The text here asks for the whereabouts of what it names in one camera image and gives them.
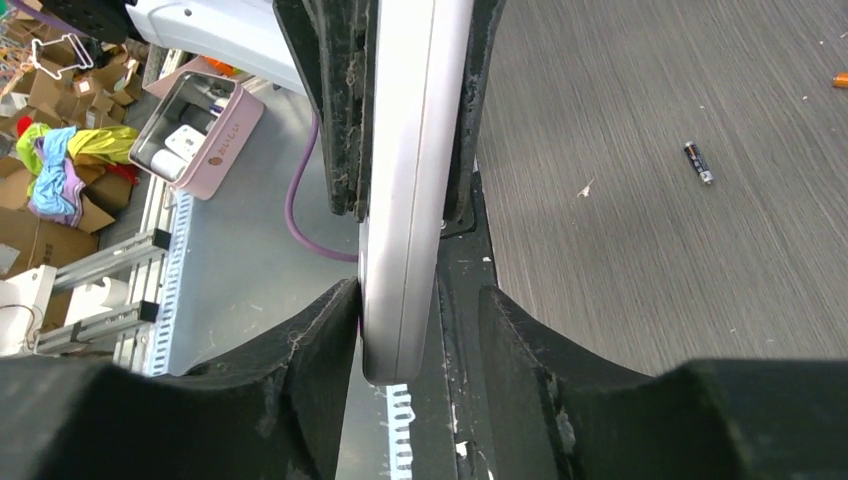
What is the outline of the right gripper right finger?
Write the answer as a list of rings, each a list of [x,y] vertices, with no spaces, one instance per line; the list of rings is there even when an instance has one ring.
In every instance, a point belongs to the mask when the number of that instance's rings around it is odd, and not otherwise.
[[[600,357],[501,290],[479,295],[500,479],[843,479],[847,365],[691,360],[656,377]]]

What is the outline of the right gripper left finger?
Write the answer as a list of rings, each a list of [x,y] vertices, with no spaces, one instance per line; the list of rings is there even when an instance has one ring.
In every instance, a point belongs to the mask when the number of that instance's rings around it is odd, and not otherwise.
[[[297,315],[182,376],[103,361],[1,363],[5,479],[332,479],[360,289],[342,280]]]

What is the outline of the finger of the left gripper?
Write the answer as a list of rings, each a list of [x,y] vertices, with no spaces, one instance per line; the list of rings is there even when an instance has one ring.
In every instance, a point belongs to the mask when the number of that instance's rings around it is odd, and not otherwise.
[[[482,122],[492,52],[506,0],[476,0],[466,58],[443,219],[455,222],[470,204],[471,176]]]
[[[378,3],[274,0],[273,11],[319,118],[332,213],[367,215]]]

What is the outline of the white remote control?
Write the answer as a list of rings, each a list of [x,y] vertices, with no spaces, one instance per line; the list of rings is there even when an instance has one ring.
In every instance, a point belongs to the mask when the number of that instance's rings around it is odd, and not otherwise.
[[[412,381],[423,357],[473,4],[378,6],[369,211],[360,229],[363,373]]]

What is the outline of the orange small cylinder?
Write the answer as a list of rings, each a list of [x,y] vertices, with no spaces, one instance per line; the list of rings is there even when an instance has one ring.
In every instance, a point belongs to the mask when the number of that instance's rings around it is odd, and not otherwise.
[[[832,79],[832,86],[839,89],[848,88],[848,72],[840,72]]]

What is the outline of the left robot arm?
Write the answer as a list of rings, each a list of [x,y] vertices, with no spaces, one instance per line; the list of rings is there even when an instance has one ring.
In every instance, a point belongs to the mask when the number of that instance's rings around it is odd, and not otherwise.
[[[60,27],[206,55],[303,92],[318,114],[329,205],[366,215],[378,8],[375,1],[49,1]]]

